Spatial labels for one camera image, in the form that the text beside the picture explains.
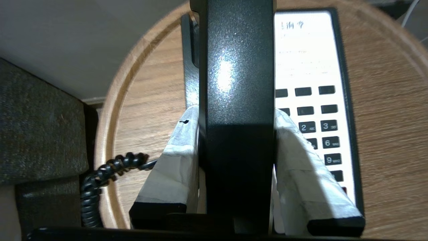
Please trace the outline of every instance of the white cable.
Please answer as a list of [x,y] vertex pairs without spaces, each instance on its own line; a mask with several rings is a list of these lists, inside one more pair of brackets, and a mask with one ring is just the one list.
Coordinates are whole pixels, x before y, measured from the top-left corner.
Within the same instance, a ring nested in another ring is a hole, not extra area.
[[423,41],[425,41],[425,40],[427,40],[428,39],[428,36],[427,37],[425,37],[425,38],[423,38],[421,41],[420,41],[420,43],[422,43]]
[[418,4],[420,0],[413,0],[412,4],[410,4],[409,10],[407,10],[406,15],[404,16],[403,23],[401,24],[402,27],[406,26],[407,20],[409,20],[410,14],[413,12],[413,9],[415,8],[416,4]]

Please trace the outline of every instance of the keypad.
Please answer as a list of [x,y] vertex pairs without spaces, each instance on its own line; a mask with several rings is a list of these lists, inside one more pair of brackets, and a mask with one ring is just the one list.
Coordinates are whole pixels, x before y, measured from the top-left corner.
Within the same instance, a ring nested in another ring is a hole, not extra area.
[[287,113],[288,116],[290,116],[290,108],[281,108],[283,112]]
[[302,133],[312,133],[316,131],[315,121],[300,122],[299,129]]
[[335,131],[337,130],[337,120],[322,120],[321,131]]
[[340,147],[339,137],[338,136],[323,137],[322,147],[324,149]]
[[309,139],[307,139],[311,144],[312,144],[312,147],[315,149],[315,150],[317,150],[318,149],[318,142],[317,142],[317,139],[316,138],[309,138]]
[[331,171],[331,174],[333,175],[334,179],[336,181],[343,181],[343,172],[342,171]]
[[276,98],[288,97],[288,90],[287,89],[275,90],[275,97]]
[[326,166],[342,164],[342,156],[340,153],[325,154],[324,163]]
[[296,96],[308,96],[308,95],[312,95],[312,89],[311,89],[311,87],[296,88],[296,89],[294,89],[294,92],[296,93]]
[[309,115],[309,114],[314,114],[313,106],[297,107],[297,115]]
[[337,105],[321,105],[322,114],[337,113]]
[[326,94],[334,94],[336,92],[336,89],[334,88],[334,85],[328,85],[328,86],[318,87],[318,91],[320,95],[326,95]]

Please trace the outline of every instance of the number button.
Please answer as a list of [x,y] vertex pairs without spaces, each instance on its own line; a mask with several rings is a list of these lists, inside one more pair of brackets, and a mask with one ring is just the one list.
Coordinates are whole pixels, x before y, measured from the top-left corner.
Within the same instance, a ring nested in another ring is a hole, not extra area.
[[324,155],[324,163],[326,166],[342,164],[342,157],[340,153],[326,154]]
[[338,136],[323,137],[322,147],[324,149],[340,147],[339,137]]
[[331,175],[333,175],[336,181],[343,181],[343,172],[342,171],[331,171]]
[[321,121],[321,131],[334,131],[337,130],[337,121],[336,120],[322,120]]
[[315,121],[299,122],[299,129],[302,133],[315,132]]
[[290,108],[282,108],[280,110],[282,110],[283,112],[287,113],[288,116],[290,116]]
[[334,94],[336,92],[334,85],[320,86],[320,87],[318,87],[318,91],[319,91],[320,95]]
[[317,139],[316,138],[310,138],[310,139],[307,139],[311,144],[312,144],[312,147],[315,149],[315,150],[317,150],[318,149],[318,142],[317,142]]
[[337,105],[321,105],[322,114],[337,113]]
[[296,96],[308,96],[308,95],[312,95],[312,89],[311,89],[311,87],[296,88],[296,89],[294,89],[294,92],[295,92]]
[[297,115],[309,115],[309,114],[314,114],[313,106],[297,107]]
[[276,98],[288,97],[288,90],[287,89],[275,90],[275,97]]

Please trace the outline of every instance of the phone cord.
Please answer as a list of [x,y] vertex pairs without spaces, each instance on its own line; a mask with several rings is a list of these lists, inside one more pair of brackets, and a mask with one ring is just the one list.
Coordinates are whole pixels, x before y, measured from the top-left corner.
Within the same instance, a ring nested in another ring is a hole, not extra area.
[[86,176],[80,193],[80,211],[85,227],[103,227],[99,211],[101,187],[107,186],[110,179],[115,181],[116,174],[122,176],[131,169],[149,169],[157,162],[157,159],[147,162],[148,159],[147,154],[134,155],[132,152],[128,152],[125,157],[118,155],[114,159],[108,160],[106,164]]

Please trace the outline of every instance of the wooden table top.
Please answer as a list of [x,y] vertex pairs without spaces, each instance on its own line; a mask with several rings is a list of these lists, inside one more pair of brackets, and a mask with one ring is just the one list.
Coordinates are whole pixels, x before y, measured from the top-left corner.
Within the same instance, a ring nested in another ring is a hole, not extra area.
[[[388,16],[362,1],[277,0],[278,9],[338,9],[354,105],[366,211],[365,238],[428,240],[428,54]],[[160,156],[184,112],[180,17],[184,4],[131,50],[101,114],[95,167],[126,152]],[[104,189],[107,228],[129,228],[128,211],[149,172]]]

